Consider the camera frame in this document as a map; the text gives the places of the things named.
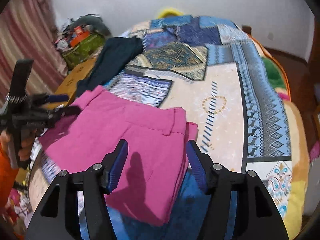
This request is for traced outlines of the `left hand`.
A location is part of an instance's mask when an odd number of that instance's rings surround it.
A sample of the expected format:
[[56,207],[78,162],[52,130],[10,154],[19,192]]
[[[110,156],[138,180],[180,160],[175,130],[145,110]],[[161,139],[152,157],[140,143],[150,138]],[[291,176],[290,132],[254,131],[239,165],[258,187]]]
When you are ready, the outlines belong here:
[[[36,130],[29,132],[29,135],[21,141],[21,149],[18,152],[20,161],[26,161],[31,156],[31,149],[33,147],[36,137]],[[1,132],[1,153],[7,157],[8,156],[8,143],[11,141],[11,134],[3,130]]]

